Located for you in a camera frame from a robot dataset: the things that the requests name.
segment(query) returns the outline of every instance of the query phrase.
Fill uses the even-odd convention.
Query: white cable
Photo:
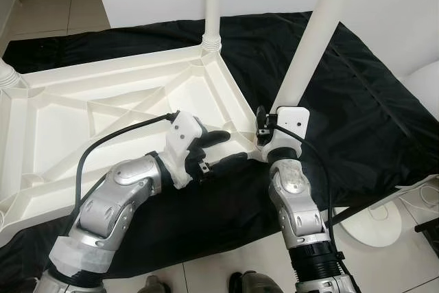
[[[434,206],[436,206],[436,205],[439,205],[439,200],[438,200],[438,201],[435,201],[435,202],[430,202],[429,200],[427,200],[427,199],[424,197],[424,195],[423,195],[423,189],[432,189],[432,190],[434,190],[434,191],[437,191],[438,193],[439,193],[439,189],[436,188],[436,187],[432,187],[431,185],[423,185],[423,186],[421,186],[421,188],[419,189],[419,196],[420,196],[420,199],[422,199],[423,202],[424,202],[425,204],[427,204],[427,205],[431,205],[431,207],[434,207]]]
[[[420,206],[416,206],[416,205],[413,205],[411,202],[408,202],[407,200],[405,200],[404,198],[402,198],[402,197],[398,197],[399,199],[401,199],[403,202],[406,202],[408,205],[410,205],[411,207],[414,207],[415,209],[422,209],[423,211],[427,211],[427,212],[432,212],[432,213],[435,213],[435,214],[439,214],[439,212],[438,211],[434,211],[433,209],[426,209],[426,208],[424,208],[424,207],[420,207]]]
[[[383,205],[381,207],[384,207],[384,209],[385,209],[385,218],[383,218],[383,219],[376,218],[375,215],[372,213],[373,210],[370,207],[368,207],[368,212],[369,212],[369,215],[371,216],[372,219],[374,219],[376,221],[384,221],[384,220],[387,220],[389,218],[389,210],[387,209],[387,207],[385,205]]]
[[[410,189],[410,190],[402,191],[398,195],[398,198],[401,199],[403,202],[407,203],[408,205],[410,205],[411,207],[414,207],[415,209],[420,209],[420,210],[423,210],[423,211],[439,214],[438,211],[435,211],[435,210],[431,209],[432,207],[435,207],[435,206],[439,205],[439,201],[431,202],[431,201],[427,200],[425,198],[425,196],[423,195],[423,189],[429,189],[430,188],[430,189],[433,189],[434,191],[437,191],[437,192],[439,192],[439,189],[436,188],[436,187],[432,187],[431,185],[426,185],[427,183],[429,183],[429,181],[421,184],[419,187],[416,187],[416,188],[413,188],[413,189]],[[407,192],[415,191],[415,190],[418,190],[418,189],[419,189],[419,197],[423,201],[423,203],[425,204],[426,207],[420,207],[420,206],[413,205],[411,202],[409,202],[406,199],[400,197],[403,194],[406,194]]]

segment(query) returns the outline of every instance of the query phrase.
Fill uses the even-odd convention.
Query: black cloth
[[[253,111],[270,109],[310,14],[222,18],[222,57]],[[175,21],[13,41],[3,59],[28,73],[187,47],[201,42],[203,25]],[[342,24],[300,106],[311,112],[307,139],[327,164],[336,205],[359,205],[439,172],[439,123]],[[302,148],[313,198],[324,209],[321,169]],[[106,276],[131,277],[277,232],[268,183],[268,166],[248,161],[221,180],[151,198],[137,211]],[[62,221],[25,229],[0,249],[0,268],[16,270],[0,272],[0,283],[38,276]],[[30,271],[20,268],[24,263]]]

